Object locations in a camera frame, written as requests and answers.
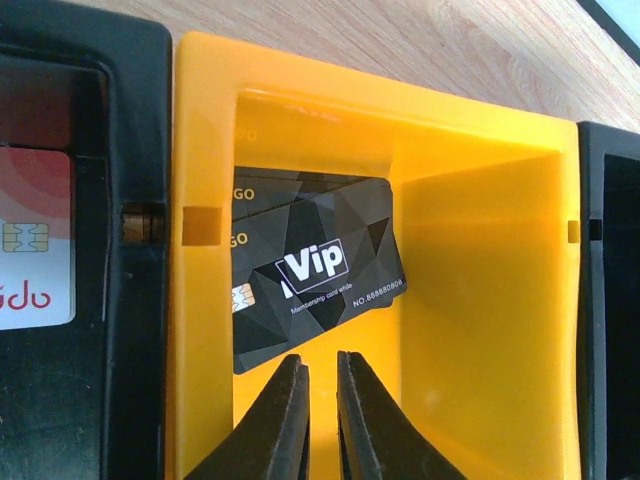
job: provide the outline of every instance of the wooden surface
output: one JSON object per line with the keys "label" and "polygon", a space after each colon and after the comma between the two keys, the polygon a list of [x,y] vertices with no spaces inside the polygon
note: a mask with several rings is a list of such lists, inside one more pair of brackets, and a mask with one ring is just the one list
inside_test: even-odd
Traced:
{"label": "wooden surface", "polygon": [[640,132],[640,67],[575,0],[80,0],[476,100]]}

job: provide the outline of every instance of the black card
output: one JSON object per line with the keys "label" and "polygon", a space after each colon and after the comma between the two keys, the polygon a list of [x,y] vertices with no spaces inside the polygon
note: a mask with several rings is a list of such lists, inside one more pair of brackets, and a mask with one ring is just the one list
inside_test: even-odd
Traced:
{"label": "black card", "polygon": [[234,222],[234,372],[406,290],[389,183],[367,179]]}
{"label": "black card", "polygon": [[345,183],[256,178],[236,175],[233,188],[233,220],[268,212],[330,192]]}

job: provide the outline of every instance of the card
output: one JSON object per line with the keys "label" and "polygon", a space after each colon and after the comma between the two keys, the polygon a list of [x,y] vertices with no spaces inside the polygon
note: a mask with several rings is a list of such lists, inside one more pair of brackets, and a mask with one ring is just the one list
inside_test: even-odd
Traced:
{"label": "card", "polygon": [[233,220],[264,213],[321,193],[343,187],[344,183],[309,180],[242,177],[236,175],[233,188]]}
{"label": "card", "polygon": [[301,182],[327,182],[348,185],[370,177],[342,175],[338,173],[303,172],[299,170],[279,170],[275,168],[236,167],[236,177],[271,178],[277,180],[297,180]]}
{"label": "card", "polygon": [[392,210],[371,178],[233,223],[236,374],[406,290]]}
{"label": "card", "polygon": [[71,161],[0,147],[0,330],[71,321]]}

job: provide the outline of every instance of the yellow plastic holder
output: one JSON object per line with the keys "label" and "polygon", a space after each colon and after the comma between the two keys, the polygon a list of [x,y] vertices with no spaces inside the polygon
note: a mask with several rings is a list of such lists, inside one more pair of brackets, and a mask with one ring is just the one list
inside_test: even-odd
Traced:
{"label": "yellow plastic holder", "polygon": [[338,350],[361,352],[469,478],[579,479],[576,125],[203,33],[176,63],[174,478],[282,359],[232,373],[233,174],[249,166],[385,177],[394,193],[408,291],[290,352],[310,369],[312,479],[340,478]]}

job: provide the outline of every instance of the white card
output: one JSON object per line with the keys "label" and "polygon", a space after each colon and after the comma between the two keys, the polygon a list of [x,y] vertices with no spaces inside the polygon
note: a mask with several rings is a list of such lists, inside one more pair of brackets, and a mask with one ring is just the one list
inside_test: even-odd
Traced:
{"label": "white card", "polygon": [[74,316],[71,161],[0,147],[0,330]]}

